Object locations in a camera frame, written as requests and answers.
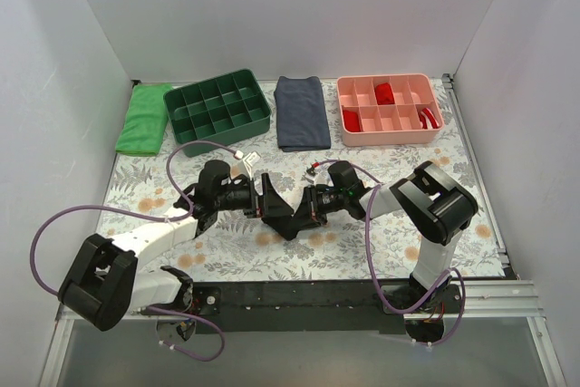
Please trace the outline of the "black underwear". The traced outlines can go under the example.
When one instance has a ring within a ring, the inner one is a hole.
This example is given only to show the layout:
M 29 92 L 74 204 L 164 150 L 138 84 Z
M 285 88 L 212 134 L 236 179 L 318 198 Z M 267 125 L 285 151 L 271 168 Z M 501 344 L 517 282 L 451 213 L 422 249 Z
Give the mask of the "black underwear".
M 325 225 L 327 217 L 317 210 L 312 210 L 309 206 L 301 205 L 292 216 L 262 218 L 262 221 L 284 240 L 290 241 L 295 239 L 301 231 Z

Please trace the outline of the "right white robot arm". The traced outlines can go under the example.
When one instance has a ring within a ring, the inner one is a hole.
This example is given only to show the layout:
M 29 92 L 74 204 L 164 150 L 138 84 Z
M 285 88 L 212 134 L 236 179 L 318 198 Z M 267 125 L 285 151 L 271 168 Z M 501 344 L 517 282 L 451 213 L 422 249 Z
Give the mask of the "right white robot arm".
M 432 161 L 415 168 L 410 176 L 391 186 L 365 187 L 354 165 L 337 160 L 329 167 L 331 187 L 309 186 L 304 189 L 297 211 L 289 221 L 288 235 L 323 222 L 323 215 L 340 210 L 364 222 L 364 246 L 372 283 L 382 305 L 394 314 L 417 310 L 430 312 L 443 300 L 442 289 L 451 275 L 461 277 L 451 266 L 462 232 L 477 215 L 475 198 Z M 371 221 L 402 210 L 421 235 L 420 253 L 413 268 L 403 303 L 391 303 L 382 290 L 374 270 L 371 252 Z

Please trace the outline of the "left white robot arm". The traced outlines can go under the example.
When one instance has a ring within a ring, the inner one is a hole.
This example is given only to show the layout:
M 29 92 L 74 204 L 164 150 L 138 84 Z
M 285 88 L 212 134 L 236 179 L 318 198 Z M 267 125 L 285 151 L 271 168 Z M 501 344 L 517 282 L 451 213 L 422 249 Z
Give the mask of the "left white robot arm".
M 257 188 L 244 174 L 231 178 L 226 162 L 210 160 L 161 221 L 113 238 L 87 237 L 58 290 L 59 301 L 101 331 L 112 329 L 130 311 L 151 313 L 158 307 L 173 314 L 190 312 L 195 300 L 190 276 L 173 266 L 153 273 L 141 269 L 202 235 L 224 210 L 241 210 L 248 218 L 287 218 L 294 213 L 268 174 L 262 174 Z

